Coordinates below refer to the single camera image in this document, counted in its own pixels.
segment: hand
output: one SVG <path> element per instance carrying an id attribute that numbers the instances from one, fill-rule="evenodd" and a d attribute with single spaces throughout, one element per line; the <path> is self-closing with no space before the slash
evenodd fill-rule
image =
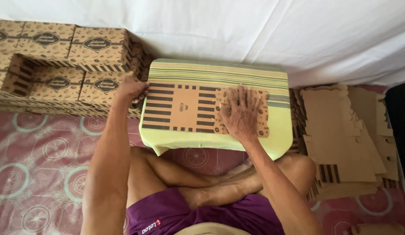
<path id="1" fill-rule="evenodd" d="M 237 89 L 239 105 L 236 100 L 237 95 L 230 87 L 227 91 L 227 97 L 231 104 L 231 114 L 228 116 L 226 108 L 220 106 L 220 115 L 230 135 L 236 138 L 240 143 L 257 140 L 256 124 L 258 109 L 261 105 L 261 97 L 259 96 L 257 99 L 253 98 L 252 89 L 248 88 L 246 99 L 242 84 L 240 84 Z"/>
<path id="2" fill-rule="evenodd" d="M 137 104 L 147 95 L 149 82 L 141 82 L 136 77 L 126 77 L 115 95 L 116 99 L 128 99 Z"/>

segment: crossed legs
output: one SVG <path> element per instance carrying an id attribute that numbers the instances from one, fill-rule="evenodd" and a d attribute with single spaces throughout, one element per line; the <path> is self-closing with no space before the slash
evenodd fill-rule
<path id="1" fill-rule="evenodd" d="M 299 154 L 285 154 L 277 164 L 305 196 L 316 171 L 311 159 Z M 260 176 L 250 161 L 223 176 L 206 176 L 158 157 L 145 148 L 131 147 L 127 207 L 168 187 L 178 187 L 191 209 L 230 204 L 259 191 L 262 195 Z"/>

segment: pink mattress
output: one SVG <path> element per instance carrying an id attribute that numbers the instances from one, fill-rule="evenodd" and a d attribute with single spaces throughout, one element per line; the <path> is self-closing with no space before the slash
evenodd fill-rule
<path id="1" fill-rule="evenodd" d="M 132 146 L 144 146 L 138 120 L 129 121 Z M 0 112 L 0 234 L 79 234 L 87 165 L 104 118 Z M 186 148 L 169 158 L 203 174 L 223 174 L 241 164 L 239 151 Z M 309 203 L 326 235 L 349 235 L 358 223 L 399 222 L 405 227 L 402 190 Z"/>

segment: person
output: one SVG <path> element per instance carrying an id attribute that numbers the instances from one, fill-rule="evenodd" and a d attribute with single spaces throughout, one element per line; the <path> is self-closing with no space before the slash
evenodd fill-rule
<path id="1" fill-rule="evenodd" d="M 220 114 L 249 160 L 223 176 L 206 176 L 130 147 L 127 110 L 149 83 L 126 78 L 111 105 L 90 161 L 83 195 L 83 235 L 129 234 L 320 235 L 305 197 L 315 178 L 310 158 L 284 154 L 272 161 L 256 136 L 260 99 L 252 90 L 229 89 L 231 114 Z"/>

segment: white fabric backdrop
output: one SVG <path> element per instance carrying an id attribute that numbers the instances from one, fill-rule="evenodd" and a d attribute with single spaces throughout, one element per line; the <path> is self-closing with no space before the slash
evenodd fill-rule
<path id="1" fill-rule="evenodd" d="M 405 82 L 405 0 L 0 0 L 0 19 L 126 28 L 157 58 L 281 64 L 291 87 Z"/>

